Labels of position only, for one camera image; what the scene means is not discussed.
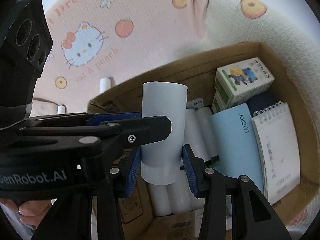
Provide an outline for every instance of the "blue notebook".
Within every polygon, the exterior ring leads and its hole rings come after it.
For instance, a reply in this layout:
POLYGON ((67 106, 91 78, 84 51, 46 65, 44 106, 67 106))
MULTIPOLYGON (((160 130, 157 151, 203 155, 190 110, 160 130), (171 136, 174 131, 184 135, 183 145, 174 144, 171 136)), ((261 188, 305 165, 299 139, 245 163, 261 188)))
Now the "blue notebook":
POLYGON ((221 174, 233 178, 249 176, 263 193, 259 149, 247 104, 211 116, 221 174))

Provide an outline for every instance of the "green and white box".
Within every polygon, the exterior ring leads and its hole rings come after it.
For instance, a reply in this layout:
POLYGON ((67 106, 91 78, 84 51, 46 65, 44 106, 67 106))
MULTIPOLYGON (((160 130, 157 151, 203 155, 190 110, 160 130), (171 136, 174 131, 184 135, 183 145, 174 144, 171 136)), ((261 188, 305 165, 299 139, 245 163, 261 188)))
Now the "green and white box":
POLYGON ((251 58, 217 69, 214 86, 227 108, 240 105, 265 92, 275 80, 258 58, 251 58))
POLYGON ((227 106, 224 104, 224 102, 218 92, 216 92, 214 95, 211 109, 214 114, 227 109, 227 106))

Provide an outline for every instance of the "white paper roll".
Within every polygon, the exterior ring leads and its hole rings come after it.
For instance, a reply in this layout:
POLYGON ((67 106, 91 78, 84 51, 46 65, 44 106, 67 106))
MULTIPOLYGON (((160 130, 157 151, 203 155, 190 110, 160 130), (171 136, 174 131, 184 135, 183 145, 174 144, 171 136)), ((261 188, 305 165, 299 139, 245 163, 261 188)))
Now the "white paper roll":
POLYGON ((65 106, 58 106, 58 114, 65 114, 66 107, 65 106))
POLYGON ((171 207, 166 185, 153 185, 148 183, 151 202, 157 217, 170 215, 171 207))
POLYGON ((164 115, 171 121, 166 140, 141 146, 141 176, 155 185, 174 183, 180 171, 188 87, 176 83, 143 85, 142 117, 164 115))
POLYGON ((179 171, 178 180, 167 186, 171 211, 173 214, 192 211, 189 185, 184 170, 179 171))
POLYGON ((196 111, 192 108, 186 109, 186 125, 184 129, 183 144, 190 144, 196 157, 203 159, 205 162, 210 160, 196 111))
POLYGON ((111 80, 109 78, 100 79, 100 94, 111 88, 111 80))
POLYGON ((202 135, 204 138, 205 145, 207 147, 209 157, 211 158, 217 156, 218 151, 215 145, 214 135, 210 122, 210 116, 212 115, 210 108, 207 106, 202 107, 198 111, 196 111, 196 115, 200 124, 200 128, 202 130, 202 135))
POLYGON ((192 211, 204 208, 205 198, 196 198, 189 188, 189 198, 191 202, 192 211))

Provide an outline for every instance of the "blue gripper pad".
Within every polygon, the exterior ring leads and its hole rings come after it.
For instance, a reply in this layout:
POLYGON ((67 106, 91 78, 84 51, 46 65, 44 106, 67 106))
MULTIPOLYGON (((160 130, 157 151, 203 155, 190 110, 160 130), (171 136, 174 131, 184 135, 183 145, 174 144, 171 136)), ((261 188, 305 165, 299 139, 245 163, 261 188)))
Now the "blue gripper pad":
POLYGON ((133 192, 134 184, 141 165, 141 147, 133 148, 130 155, 134 155, 134 157, 126 179, 125 194, 127 197, 129 197, 133 192))
POLYGON ((118 113, 118 114, 95 114, 90 120, 86 121, 87 126, 100 125, 102 122, 141 118, 140 112, 118 113))
POLYGON ((196 172, 192 166, 189 154, 188 154, 188 149, 186 146, 183 147, 182 149, 182 161, 184 165, 184 170, 187 175, 188 183, 191 192, 193 195, 196 197, 198 195, 199 189, 198 189, 198 178, 196 175, 196 172))

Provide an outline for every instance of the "spiral binding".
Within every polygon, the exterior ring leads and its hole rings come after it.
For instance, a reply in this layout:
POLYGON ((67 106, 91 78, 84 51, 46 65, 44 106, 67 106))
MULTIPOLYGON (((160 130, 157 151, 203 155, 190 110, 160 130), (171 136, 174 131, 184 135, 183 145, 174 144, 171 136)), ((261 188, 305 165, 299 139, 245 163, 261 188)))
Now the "spiral binding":
POLYGON ((267 122, 271 118, 276 117, 277 115, 285 112, 286 108, 284 106, 285 106, 285 103, 280 101, 265 109, 262 109, 260 111, 255 111, 253 113, 253 117, 259 116, 258 119, 260 120, 260 123, 263 123, 263 121, 267 122))

